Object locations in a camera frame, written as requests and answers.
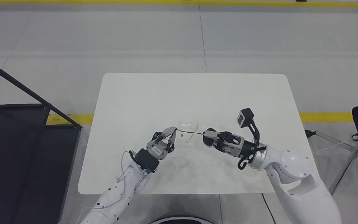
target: white tabletop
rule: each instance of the white tabletop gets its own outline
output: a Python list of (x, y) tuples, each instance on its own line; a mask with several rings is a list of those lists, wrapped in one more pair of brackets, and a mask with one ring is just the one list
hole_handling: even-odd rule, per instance
[[(78, 191), (102, 194), (121, 170), (123, 148), (139, 151), (154, 132), (198, 123), (251, 141), (236, 117), (251, 108), (260, 142), (278, 150), (302, 150), (317, 172), (287, 78), (282, 74), (108, 73), (103, 77)], [(237, 168), (238, 158), (202, 143), (176, 142), (142, 194), (227, 194), (274, 192), (264, 171)], [(123, 166), (131, 163), (128, 154)]]

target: gray floor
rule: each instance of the gray floor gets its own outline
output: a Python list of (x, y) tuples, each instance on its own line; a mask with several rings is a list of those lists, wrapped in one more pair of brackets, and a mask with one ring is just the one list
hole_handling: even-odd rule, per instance
[[(299, 111), (350, 111), (358, 105), (356, 12), (204, 6), (0, 7), (0, 68), (67, 114), (94, 113), (107, 72), (282, 73)], [(33, 102), (3, 81), (0, 93), (0, 104)], [(356, 133), (352, 123), (304, 126), (343, 141)], [(81, 135), (62, 223), (75, 223), (83, 208), (98, 198), (77, 191), (90, 129), (85, 127)], [(320, 175), (330, 185), (348, 153), (340, 148), (318, 153), (331, 144), (317, 137), (309, 142)], [(344, 224), (358, 220), (357, 177), (355, 164), (335, 195)], [(289, 223), (276, 196), (265, 198), (276, 223)], [(120, 223), (148, 223), (174, 214), (214, 223), (273, 223), (260, 194), (139, 195)]]

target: wire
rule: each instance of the wire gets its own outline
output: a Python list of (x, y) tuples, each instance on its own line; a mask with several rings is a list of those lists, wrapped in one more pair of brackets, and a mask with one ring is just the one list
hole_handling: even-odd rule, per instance
[[(124, 193), (125, 193), (125, 186), (126, 186), (126, 184), (125, 184), (125, 175), (124, 175), (124, 171), (123, 171), (123, 157), (124, 157), (124, 154), (125, 154), (125, 153), (129, 153), (129, 152), (128, 152), (127, 150), (125, 150), (124, 148), (123, 148), (123, 150), (124, 150), (124, 152), (123, 152), (122, 158), (121, 158), (121, 170), (122, 170), (122, 176), (123, 176), (123, 179), (124, 179), (124, 189), (123, 189), (123, 194), (124, 194)], [(107, 206), (102, 206), (102, 207), (84, 207), (84, 208), (82, 209), (82, 211), (80, 212), (80, 214), (79, 214), (79, 217), (78, 217), (78, 219), (77, 219), (76, 224), (78, 224), (78, 221), (79, 221), (80, 217), (82, 216), (82, 213), (83, 213), (83, 211), (84, 211), (85, 209), (89, 209), (89, 208), (92, 208), (92, 209), (105, 209), (105, 208), (108, 208), (108, 207), (113, 206), (115, 203), (119, 202), (121, 199), (122, 199), (122, 197), (120, 197), (119, 200), (117, 200), (117, 201), (115, 201), (115, 202), (113, 202), (112, 204), (109, 204), (109, 205), (107, 205)]]
[(335, 144), (334, 146), (329, 147), (329, 148), (321, 148), (320, 150), (317, 151), (317, 153), (320, 152), (320, 151), (322, 151), (322, 150), (328, 150), (328, 149), (330, 149), (330, 148), (334, 148), (334, 147), (338, 146), (339, 144), (347, 143), (347, 142), (349, 142), (349, 141), (352, 140), (352, 139), (353, 139), (353, 138), (350, 138), (350, 139), (348, 139), (348, 140), (346, 140), (346, 141), (344, 141), (344, 142), (337, 143), (337, 144)]
[(189, 142), (189, 141), (190, 141), (190, 139), (191, 139), (193, 136), (194, 136), (194, 133), (190, 136), (189, 140), (188, 140), (188, 141), (186, 141), (186, 143), (187, 143), (187, 142)]
[(272, 212), (271, 212), (271, 210), (270, 210), (269, 205), (267, 205), (267, 202), (266, 202), (265, 196), (264, 196), (263, 194), (261, 194), (261, 195), (262, 195), (263, 201), (264, 201), (264, 202), (265, 202), (265, 204), (266, 204), (266, 207), (267, 207), (268, 211), (270, 212), (270, 215), (271, 215), (272, 220), (274, 221), (274, 224), (276, 224), (276, 220), (275, 220), (274, 215), (272, 214)]
[(82, 211), (80, 212), (80, 214), (79, 214), (79, 216), (78, 216), (78, 219), (77, 219), (76, 224), (78, 224), (78, 221), (79, 221), (80, 217), (82, 216), (83, 211), (86, 210), (86, 209), (89, 209), (89, 208), (92, 208), (92, 207), (84, 207), (84, 208), (82, 209)]
[(142, 172), (142, 169), (138, 166), (138, 164), (137, 164), (136, 162), (135, 162), (135, 164), (136, 164), (136, 166), (137, 166), (139, 172), (141, 172), (143, 175), (145, 175), (145, 172)]
[(185, 133), (192, 133), (192, 134), (201, 134), (201, 135), (203, 135), (202, 133), (199, 133), (199, 132), (187, 132), (187, 131), (185, 131), (185, 130), (179, 130), (179, 129), (177, 129), (177, 131), (179, 131), (179, 132), (185, 132)]

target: metal frame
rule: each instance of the metal frame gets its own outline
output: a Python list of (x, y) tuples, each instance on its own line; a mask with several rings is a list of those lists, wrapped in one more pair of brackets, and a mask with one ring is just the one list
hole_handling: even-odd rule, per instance
[(355, 162), (355, 160), (358, 157), (358, 144), (356, 144), (355, 147), (351, 146), (350, 144), (341, 142), (340, 140), (337, 140), (331, 136), (328, 136), (320, 131), (315, 131), (312, 132), (312, 135), (317, 135), (320, 136), (321, 138), (324, 138), (325, 140), (332, 142), (333, 144), (336, 144), (348, 151), (351, 152), (351, 154), (349, 155), (349, 159), (347, 161), (347, 163), (345, 164), (345, 166), (341, 169), (341, 171), (338, 173), (337, 177), (335, 178), (335, 180), (333, 181), (332, 185), (329, 187), (329, 193), (331, 195), (334, 195), (334, 193), (336, 192), (338, 186), (342, 183), (343, 178), (346, 176), (347, 172), (349, 171), (350, 167), (353, 165), (353, 163)]
[(32, 96), (34, 99), (36, 99), (38, 102), (44, 104), (45, 106), (47, 106), (48, 108), (50, 108), (50, 110), (52, 110), (53, 112), (57, 113), (58, 115), (60, 115), (61, 117), (63, 117), (65, 120), (67, 120), (68, 122), (70, 122), (71, 124), (73, 124), (76, 128), (78, 128), (79, 130), (82, 130), (83, 127), (81, 125), (79, 125), (77, 122), (75, 122), (74, 120), (72, 120), (69, 116), (65, 115), (64, 113), (62, 113), (59, 109), (57, 109), (56, 107), (54, 107), (52, 104), (50, 104), (49, 102), (47, 102), (46, 100), (44, 100), (41, 96), (37, 95), (36, 93), (34, 93), (31, 89), (27, 88), (25, 85), (23, 85), (21, 82), (19, 82), (18, 80), (16, 80), (15, 78), (13, 78), (12, 76), (10, 76), (8, 73), (6, 73), (4, 70), (0, 69), (0, 76), (2, 76), (4, 79), (6, 79), (7, 81), (9, 81), (10, 83), (12, 83), (13, 85), (15, 85), (16, 87), (18, 87), (20, 90), (24, 91), (25, 93), (29, 94), (30, 96)]

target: transparent container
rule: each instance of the transparent container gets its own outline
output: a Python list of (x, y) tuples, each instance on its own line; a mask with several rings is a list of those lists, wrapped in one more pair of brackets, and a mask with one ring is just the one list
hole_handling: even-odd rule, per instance
[(178, 122), (178, 131), (175, 139), (175, 144), (182, 147), (191, 147), (196, 148), (198, 144), (198, 139), (201, 138), (201, 135), (190, 133), (190, 132), (199, 132), (199, 125), (197, 121), (185, 121), (179, 120)]

